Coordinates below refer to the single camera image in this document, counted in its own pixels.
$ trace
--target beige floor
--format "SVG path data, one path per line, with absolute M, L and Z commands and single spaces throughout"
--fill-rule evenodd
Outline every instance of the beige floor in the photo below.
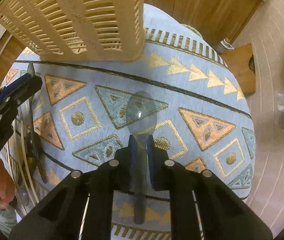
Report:
M 284 0 L 268 0 L 256 11 L 234 46 L 252 43 L 257 90 L 247 97 L 257 152 L 247 204 L 276 236 L 284 228 L 284 132 L 274 124 L 275 93 L 284 90 Z

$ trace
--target sleeve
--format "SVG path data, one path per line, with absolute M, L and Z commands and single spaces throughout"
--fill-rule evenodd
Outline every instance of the sleeve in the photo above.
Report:
M 6 210 L 0 209 L 0 230 L 7 238 L 9 238 L 11 230 L 17 223 L 14 208 L 9 206 Z

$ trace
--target human hand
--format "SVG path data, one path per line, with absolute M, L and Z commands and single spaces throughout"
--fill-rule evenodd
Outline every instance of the human hand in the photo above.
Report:
M 14 198 L 14 183 L 0 159 L 0 209 L 6 209 Z

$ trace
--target gold circle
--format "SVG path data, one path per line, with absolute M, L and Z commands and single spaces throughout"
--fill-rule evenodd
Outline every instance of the gold circle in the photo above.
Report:
M 230 153 L 227 157 L 226 157 L 226 164 L 228 165 L 232 165 L 233 163 L 235 163 L 236 161 L 236 155 L 235 153 Z
M 74 125 L 80 126 L 84 123 L 84 115 L 81 112 L 74 112 L 71 115 L 71 121 Z
M 170 149 L 171 144 L 167 138 L 159 137 L 154 139 L 154 146 L 167 151 L 168 149 Z

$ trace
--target yellow plastic basket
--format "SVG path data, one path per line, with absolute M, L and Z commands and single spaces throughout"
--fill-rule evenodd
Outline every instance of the yellow plastic basket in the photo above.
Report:
M 2 0 L 0 23 L 41 60 L 133 61 L 143 0 Z

